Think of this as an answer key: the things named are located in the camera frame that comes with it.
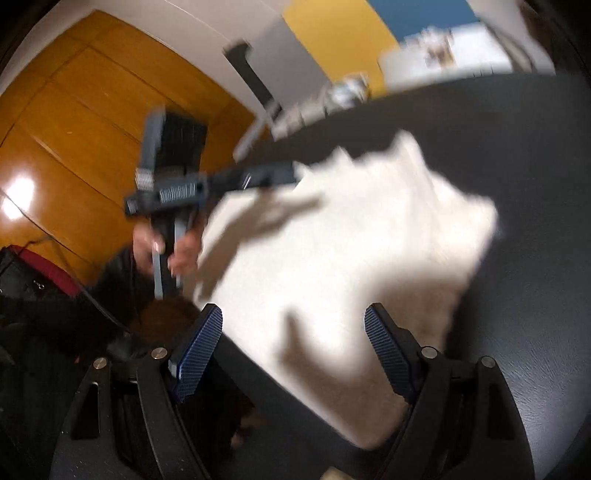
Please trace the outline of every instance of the wire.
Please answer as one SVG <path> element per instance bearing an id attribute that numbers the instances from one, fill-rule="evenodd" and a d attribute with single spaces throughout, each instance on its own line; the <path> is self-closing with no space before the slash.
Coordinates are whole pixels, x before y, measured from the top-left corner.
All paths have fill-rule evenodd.
<path id="1" fill-rule="evenodd" d="M 550 55 L 554 65 L 559 66 L 559 62 L 561 60 L 565 60 L 564 47 L 566 46 L 570 49 L 569 53 L 574 56 L 573 61 L 577 63 L 578 70 L 583 75 L 585 75 L 587 77 L 587 81 L 589 81 L 591 78 L 591 72 L 585 63 L 583 54 L 577 48 L 576 37 L 572 35 L 572 32 L 569 29 L 569 26 L 565 23 L 564 18 L 556 13 L 556 9 L 552 8 L 551 5 L 548 5 L 548 2 L 540 0 L 528 0 L 522 3 L 521 6 L 525 7 L 526 10 L 532 12 L 539 20 L 541 20 L 544 24 L 544 27 L 552 35 L 550 38 L 550 41 L 552 42 L 552 52 L 548 52 L 548 55 Z"/>
<path id="2" fill-rule="evenodd" d="M 54 247 L 54 250 L 57 253 L 57 256 L 60 257 L 60 260 L 62 261 L 62 263 L 64 264 L 66 271 L 68 272 L 68 275 L 70 275 L 72 277 L 72 279 L 74 280 L 74 282 L 76 283 L 76 286 L 80 289 L 80 291 L 84 294 L 84 296 L 88 299 L 88 301 L 90 303 L 92 303 L 95 308 L 101 312 L 108 320 L 110 320 L 112 323 L 114 323 L 115 325 L 117 325 L 117 327 L 119 327 L 120 329 L 122 329 L 123 331 L 127 332 L 127 333 L 131 333 L 131 330 L 129 330 L 123 323 L 121 323 L 119 320 L 117 320 L 114 316 L 112 316 L 108 310 L 106 308 L 104 308 L 89 292 L 88 290 L 86 290 L 86 287 L 80 282 L 80 280 L 78 280 L 78 277 L 76 276 L 76 273 L 74 272 L 74 270 L 72 269 L 72 267 L 70 266 L 70 264 L 68 263 L 68 260 L 66 260 L 66 256 L 64 255 L 64 252 L 61 250 L 61 246 L 59 244 L 59 242 L 56 240 L 55 237 L 51 237 L 51 239 L 53 240 L 52 245 Z"/>
<path id="3" fill-rule="evenodd" d="M 21 212 L 21 214 L 23 215 L 23 217 L 25 217 L 27 220 L 29 220 L 33 225 L 36 225 L 36 223 L 33 221 L 33 219 L 31 217 L 29 217 L 27 215 L 27 213 L 21 209 L 16 203 L 14 203 L 12 201 L 12 199 L 7 195 L 7 193 L 0 188 L 0 194 L 5 197 L 6 199 L 8 199 L 10 202 L 12 202 L 12 204 L 18 208 L 18 210 Z M 57 240 L 57 238 L 55 238 L 53 235 L 50 235 L 49 233 L 47 234 L 46 237 L 43 237 L 39 240 L 31 240 L 28 241 L 24 247 L 22 247 L 17 255 L 15 257 L 13 257 L 12 260 L 10 260 L 10 262 L 4 266 L 4 268 L 2 269 L 2 271 L 0 271 L 0 277 L 2 277 L 3 273 L 8 269 L 8 267 L 10 267 L 10 265 L 12 265 L 12 263 L 14 261 L 17 260 L 17 258 L 19 258 L 21 256 L 21 254 L 24 252 L 24 250 L 29 247 L 30 245 L 37 245 L 37 244 L 41 244 L 43 242 L 47 242 L 51 240 L 51 244 L 54 247 L 55 252 L 57 253 L 57 256 L 60 257 L 61 262 L 63 263 L 64 267 L 66 268 L 66 271 L 68 273 L 69 276 L 71 276 L 72 280 L 74 280 L 74 283 L 76 283 L 76 286 L 78 286 L 79 290 L 84 294 L 84 296 L 88 299 L 88 301 L 90 303 L 92 303 L 94 305 L 94 307 L 101 312 L 110 322 L 114 323 L 117 327 L 119 327 L 120 329 L 122 329 L 123 331 L 125 331 L 126 333 L 131 333 L 131 330 L 128 329 L 122 322 L 120 322 L 119 320 L 117 320 L 113 315 L 111 315 L 89 292 L 88 290 L 86 290 L 86 287 L 82 284 L 82 282 L 80 282 L 80 280 L 78 279 L 78 276 L 76 275 L 76 273 L 74 272 L 74 269 L 70 266 L 70 263 L 68 262 L 68 260 L 66 260 L 66 256 L 64 255 L 63 251 L 61 250 L 61 244 L 59 243 L 59 241 Z"/>

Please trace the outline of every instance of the white towel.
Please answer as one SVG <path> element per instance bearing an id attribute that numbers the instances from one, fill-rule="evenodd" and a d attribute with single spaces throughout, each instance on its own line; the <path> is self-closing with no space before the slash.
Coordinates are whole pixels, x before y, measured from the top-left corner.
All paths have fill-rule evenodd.
<path id="1" fill-rule="evenodd" d="M 381 302 L 443 350 L 452 314 L 493 234 L 491 200 L 430 172 L 412 135 L 352 161 L 337 149 L 294 188 L 227 195 L 210 218 L 194 300 L 277 383 L 353 444 L 400 425 L 363 330 Z"/>

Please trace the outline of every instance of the orange wooden panel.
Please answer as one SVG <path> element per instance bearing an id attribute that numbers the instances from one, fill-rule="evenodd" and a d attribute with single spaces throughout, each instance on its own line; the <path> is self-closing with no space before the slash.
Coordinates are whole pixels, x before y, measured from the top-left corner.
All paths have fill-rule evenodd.
<path id="1" fill-rule="evenodd" d="M 234 148 L 253 121 L 253 114 L 237 100 L 232 99 L 207 128 L 199 169 L 212 173 L 234 165 Z"/>
<path id="2" fill-rule="evenodd" d="M 122 23 L 121 20 L 118 20 L 105 12 L 95 10 L 88 17 L 83 18 L 77 24 L 72 25 L 66 31 L 66 35 L 88 44 L 94 40 L 97 35 L 120 23 Z"/>
<path id="3" fill-rule="evenodd" d="M 99 35 L 91 45 L 201 121 L 216 117 L 231 99 L 187 60 L 130 25 Z"/>
<path id="4" fill-rule="evenodd" d="M 103 265 L 131 241 L 121 208 L 63 167 L 18 125 L 0 148 L 0 187 L 44 231 Z"/>
<path id="5" fill-rule="evenodd" d="M 31 60 L 27 69 L 49 78 L 83 48 L 82 42 L 60 35 Z"/>
<path id="6" fill-rule="evenodd" d="M 151 86 L 91 48 L 65 65 L 54 80 L 93 112 L 137 140 L 142 139 L 146 115 L 171 103 Z"/>
<path id="7" fill-rule="evenodd" d="M 25 69 L 0 95 L 0 144 L 33 95 L 45 82 L 46 79 L 38 73 Z"/>
<path id="8" fill-rule="evenodd" d="M 139 144 L 53 83 L 33 99 L 18 124 L 117 205 L 135 189 Z"/>
<path id="9" fill-rule="evenodd" d="M 31 240 L 39 240 L 47 236 L 43 230 L 31 223 L 25 217 L 21 216 L 13 218 L 12 210 L 14 209 L 11 209 L 12 204 L 8 203 L 7 207 L 5 205 L 4 197 L 0 194 L 0 247 L 5 247 L 7 245 L 20 245 L 23 247 Z M 11 214 L 11 218 L 7 216 L 5 210 Z M 27 248 L 67 271 L 66 266 L 63 264 L 60 256 L 56 253 L 51 241 L 43 242 L 39 245 L 30 245 Z M 89 285 L 96 281 L 100 271 L 96 265 L 81 259 L 67 248 L 60 248 L 66 257 L 69 266 L 73 269 L 75 275 L 82 283 Z"/>
<path id="10" fill-rule="evenodd" d="M 47 78 L 83 47 L 79 41 L 60 35 L 14 79 L 0 96 L 0 143 Z"/>

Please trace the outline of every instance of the hand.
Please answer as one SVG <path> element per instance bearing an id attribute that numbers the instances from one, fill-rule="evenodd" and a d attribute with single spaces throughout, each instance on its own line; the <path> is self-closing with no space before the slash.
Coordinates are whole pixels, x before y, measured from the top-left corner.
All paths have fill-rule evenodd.
<path id="1" fill-rule="evenodd" d="M 205 216 L 198 216 L 193 228 L 178 240 L 174 253 L 168 259 L 168 269 L 173 277 L 185 275 L 197 267 L 201 253 L 201 237 L 207 225 Z M 134 258 L 137 269 L 146 276 L 154 275 L 152 252 L 164 252 L 164 239 L 154 232 L 147 223 L 138 223 L 134 227 Z"/>

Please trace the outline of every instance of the blue textured pad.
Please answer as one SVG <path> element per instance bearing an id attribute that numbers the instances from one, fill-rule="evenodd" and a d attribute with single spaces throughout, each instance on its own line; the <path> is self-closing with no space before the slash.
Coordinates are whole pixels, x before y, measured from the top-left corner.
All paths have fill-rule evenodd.
<path id="1" fill-rule="evenodd" d="M 221 334 L 222 311 L 214 306 L 177 365 L 173 394 L 179 402 L 195 392 Z"/>
<path id="2" fill-rule="evenodd" d="M 368 0 L 400 43 L 427 27 L 448 29 L 477 22 L 466 0 Z"/>
<path id="3" fill-rule="evenodd" d="M 413 398 L 415 391 L 411 383 L 410 364 L 372 306 L 365 310 L 364 322 L 365 333 L 374 347 L 390 385 L 398 395 L 406 399 Z"/>

